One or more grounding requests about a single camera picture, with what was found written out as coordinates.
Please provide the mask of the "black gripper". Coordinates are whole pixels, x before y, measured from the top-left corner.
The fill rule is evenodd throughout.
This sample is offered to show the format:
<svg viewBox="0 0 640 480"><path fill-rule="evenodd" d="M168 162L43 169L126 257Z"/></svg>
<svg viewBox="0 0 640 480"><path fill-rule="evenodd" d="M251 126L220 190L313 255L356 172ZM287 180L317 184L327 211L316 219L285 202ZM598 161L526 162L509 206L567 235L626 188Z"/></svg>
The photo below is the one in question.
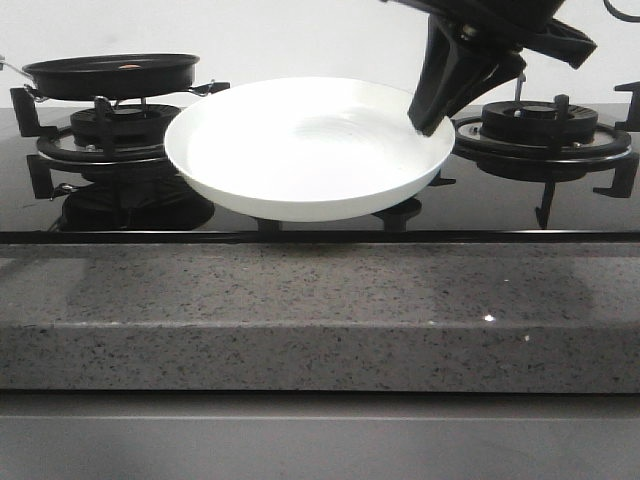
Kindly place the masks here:
<svg viewBox="0 0 640 480"><path fill-rule="evenodd" d="M480 62L476 45L463 37L459 24L449 20L489 31L574 69L597 48L582 31L554 18L561 1L424 0L404 4L433 14L420 79L408 110L415 129L426 136L445 117L516 79L526 67L521 55L513 51Z"/></svg>

